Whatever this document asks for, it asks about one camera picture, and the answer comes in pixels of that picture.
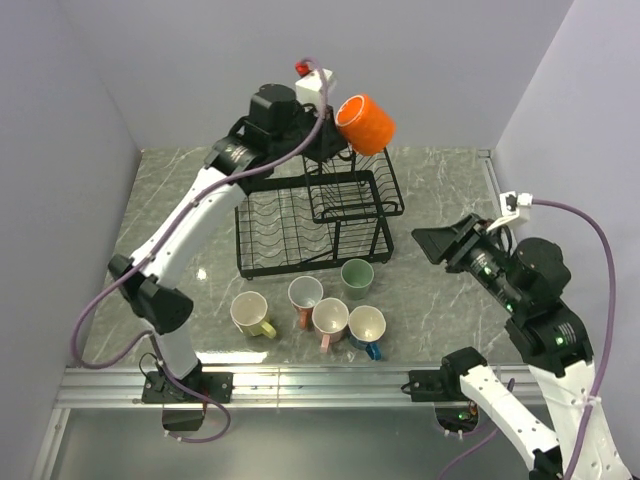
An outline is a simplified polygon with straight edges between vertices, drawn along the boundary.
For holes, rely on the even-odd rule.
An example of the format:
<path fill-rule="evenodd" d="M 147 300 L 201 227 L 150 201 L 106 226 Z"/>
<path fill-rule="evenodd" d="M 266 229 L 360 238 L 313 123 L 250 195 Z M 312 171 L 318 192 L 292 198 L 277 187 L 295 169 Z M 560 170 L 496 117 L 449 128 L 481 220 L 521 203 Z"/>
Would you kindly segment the orange mug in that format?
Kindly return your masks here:
<path fill-rule="evenodd" d="M 396 131 L 394 120 L 366 94 L 348 98 L 338 109 L 335 124 L 353 149 L 363 156 L 384 150 Z"/>

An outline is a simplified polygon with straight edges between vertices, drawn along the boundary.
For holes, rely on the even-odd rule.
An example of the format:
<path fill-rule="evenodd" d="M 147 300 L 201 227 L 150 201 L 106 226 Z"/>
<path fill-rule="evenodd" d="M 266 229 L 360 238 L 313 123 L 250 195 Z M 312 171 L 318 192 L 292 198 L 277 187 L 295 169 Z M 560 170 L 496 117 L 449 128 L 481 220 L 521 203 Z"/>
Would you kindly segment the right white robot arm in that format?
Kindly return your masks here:
<path fill-rule="evenodd" d="M 539 386 L 553 425 L 541 423 L 472 347 L 443 358 L 442 391 L 484 410 L 532 479 L 632 478 L 592 390 L 596 369 L 586 327 L 561 298 L 571 279 L 561 248 L 530 237 L 508 253 L 486 225 L 470 214 L 411 235 L 432 264 L 470 274 L 508 312 L 505 330 Z"/>

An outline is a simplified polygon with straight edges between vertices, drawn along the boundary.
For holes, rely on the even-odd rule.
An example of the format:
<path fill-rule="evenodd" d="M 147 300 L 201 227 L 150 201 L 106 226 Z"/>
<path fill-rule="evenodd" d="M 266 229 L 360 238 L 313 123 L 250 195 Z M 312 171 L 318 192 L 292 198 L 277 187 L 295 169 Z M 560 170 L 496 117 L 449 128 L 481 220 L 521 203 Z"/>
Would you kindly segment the yellow mug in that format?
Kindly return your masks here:
<path fill-rule="evenodd" d="M 277 336 L 270 323 L 268 302 L 258 292 L 247 291 L 237 295 L 231 303 L 230 315 L 235 326 L 247 336 L 269 339 Z"/>

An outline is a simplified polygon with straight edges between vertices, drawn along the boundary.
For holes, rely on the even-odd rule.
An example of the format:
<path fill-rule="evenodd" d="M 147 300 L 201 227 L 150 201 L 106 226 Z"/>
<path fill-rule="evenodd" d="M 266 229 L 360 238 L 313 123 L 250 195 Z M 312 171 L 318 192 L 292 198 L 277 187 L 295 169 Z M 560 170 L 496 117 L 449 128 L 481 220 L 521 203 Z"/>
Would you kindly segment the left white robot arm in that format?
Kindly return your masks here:
<path fill-rule="evenodd" d="M 115 255 L 109 273 L 133 313 L 151 328 L 165 388 L 189 402 L 202 388 L 202 364 L 188 319 L 194 303 L 177 285 L 192 257 L 261 180 L 306 153 L 328 120 L 331 89 L 322 84 L 265 84 L 249 112 L 216 141 L 190 189 L 156 232 L 130 256 Z"/>

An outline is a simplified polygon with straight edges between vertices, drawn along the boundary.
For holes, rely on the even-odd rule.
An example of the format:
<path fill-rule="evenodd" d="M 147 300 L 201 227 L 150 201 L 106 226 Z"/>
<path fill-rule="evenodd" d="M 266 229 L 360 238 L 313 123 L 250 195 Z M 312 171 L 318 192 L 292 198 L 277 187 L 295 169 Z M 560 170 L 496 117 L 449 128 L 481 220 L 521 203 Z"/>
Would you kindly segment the blue mug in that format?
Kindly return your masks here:
<path fill-rule="evenodd" d="M 386 332 L 386 319 L 383 313 L 373 306 L 361 305 L 349 315 L 349 342 L 358 349 L 365 351 L 373 361 L 380 361 L 380 339 Z"/>

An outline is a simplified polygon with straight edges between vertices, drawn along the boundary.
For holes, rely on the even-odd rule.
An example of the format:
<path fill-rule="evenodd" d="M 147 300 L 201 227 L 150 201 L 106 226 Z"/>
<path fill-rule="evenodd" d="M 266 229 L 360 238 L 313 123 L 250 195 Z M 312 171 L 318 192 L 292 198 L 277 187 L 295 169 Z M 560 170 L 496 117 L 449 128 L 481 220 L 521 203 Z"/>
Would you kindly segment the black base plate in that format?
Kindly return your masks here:
<path fill-rule="evenodd" d="M 197 379 L 191 379 L 178 386 L 162 371 L 151 371 L 141 395 L 143 404 L 186 404 L 202 402 L 208 397 L 220 404 L 231 400 L 234 375 L 231 372 L 204 372 Z"/>
<path fill-rule="evenodd" d="M 450 399 L 439 370 L 410 370 L 400 390 L 414 403 L 445 402 Z"/>

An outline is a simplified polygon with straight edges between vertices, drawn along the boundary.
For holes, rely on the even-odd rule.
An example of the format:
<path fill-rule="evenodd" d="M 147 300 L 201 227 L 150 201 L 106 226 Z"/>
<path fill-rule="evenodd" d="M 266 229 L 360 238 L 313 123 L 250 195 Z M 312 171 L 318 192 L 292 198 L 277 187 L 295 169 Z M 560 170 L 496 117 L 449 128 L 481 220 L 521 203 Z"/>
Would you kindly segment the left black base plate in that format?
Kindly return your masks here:
<path fill-rule="evenodd" d="M 143 404 L 186 404 L 202 402 L 208 397 L 220 404 L 231 400 L 234 375 L 231 372 L 204 372 L 197 379 L 191 379 L 178 386 L 162 371 L 151 371 L 141 395 Z"/>

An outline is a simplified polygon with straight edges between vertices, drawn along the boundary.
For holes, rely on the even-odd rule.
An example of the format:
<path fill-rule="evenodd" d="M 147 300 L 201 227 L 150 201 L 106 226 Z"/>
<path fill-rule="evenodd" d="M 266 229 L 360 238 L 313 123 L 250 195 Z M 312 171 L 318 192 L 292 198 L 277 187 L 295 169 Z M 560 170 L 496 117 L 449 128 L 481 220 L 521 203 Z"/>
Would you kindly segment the light pink mug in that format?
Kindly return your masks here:
<path fill-rule="evenodd" d="M 314 331 L 320 338 L 320 351 L 327 353 L 333 343 L 345 334 L 349 309 L 337 298 L 325 298 L 317 303 L 311 315 Z"/>

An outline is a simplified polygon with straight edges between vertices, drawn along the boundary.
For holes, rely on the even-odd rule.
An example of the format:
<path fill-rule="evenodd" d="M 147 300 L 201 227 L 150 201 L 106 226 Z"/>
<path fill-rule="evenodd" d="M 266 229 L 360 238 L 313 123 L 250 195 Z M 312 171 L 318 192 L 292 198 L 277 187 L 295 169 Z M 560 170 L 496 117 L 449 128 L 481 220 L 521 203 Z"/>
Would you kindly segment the green cup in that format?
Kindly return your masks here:
<path fill-rule="evenodd" d="M 375 272 L 369 262 L 355 258 L 342 265 L 340 275 L 345 296 L 351 300 L 360 300 L 369 292 Z"/>

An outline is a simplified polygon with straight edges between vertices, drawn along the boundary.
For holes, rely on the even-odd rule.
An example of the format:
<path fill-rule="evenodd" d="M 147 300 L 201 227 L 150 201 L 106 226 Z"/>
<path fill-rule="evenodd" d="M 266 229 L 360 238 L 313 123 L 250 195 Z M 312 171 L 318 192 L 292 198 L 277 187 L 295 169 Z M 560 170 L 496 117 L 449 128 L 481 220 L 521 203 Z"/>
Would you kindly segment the aluminium mounting rail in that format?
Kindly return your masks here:
<path fill-rule="evenodd" d="M 400 387 L 411 366 L 384 362 L 331 365 L 209 365 L 233 375 L 228 409 L 411 407 Z M 135 367 L 68 369 L 54 406 L 59 409 L 145 408 L 144 376 Z"/>

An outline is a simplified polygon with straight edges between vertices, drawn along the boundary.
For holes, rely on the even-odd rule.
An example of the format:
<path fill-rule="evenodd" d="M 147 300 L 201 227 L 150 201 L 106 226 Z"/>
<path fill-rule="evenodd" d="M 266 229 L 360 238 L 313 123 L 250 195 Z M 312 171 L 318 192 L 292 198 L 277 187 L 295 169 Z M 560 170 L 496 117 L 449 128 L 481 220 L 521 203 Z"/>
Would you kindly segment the coral pink mug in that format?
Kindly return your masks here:
<path fill-rule="evenodd" d="M 298 313 L 298 325 L 307 330 L 315 306 L 323 299 L 322 283 L 312 276 L 295 278 L 288 287 L 288 298 Z"/>

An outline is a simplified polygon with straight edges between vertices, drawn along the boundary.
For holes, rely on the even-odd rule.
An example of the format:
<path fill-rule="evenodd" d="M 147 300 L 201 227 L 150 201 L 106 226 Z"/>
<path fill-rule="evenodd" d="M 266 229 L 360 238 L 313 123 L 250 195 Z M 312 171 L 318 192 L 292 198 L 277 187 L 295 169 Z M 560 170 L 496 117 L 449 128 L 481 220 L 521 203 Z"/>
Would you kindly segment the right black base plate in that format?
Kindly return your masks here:
<path fill-rule="evenodd" d="M 445 402 L 450 399 L 439 370 L 410 370 L 400 390 L 414 403 Z"/>

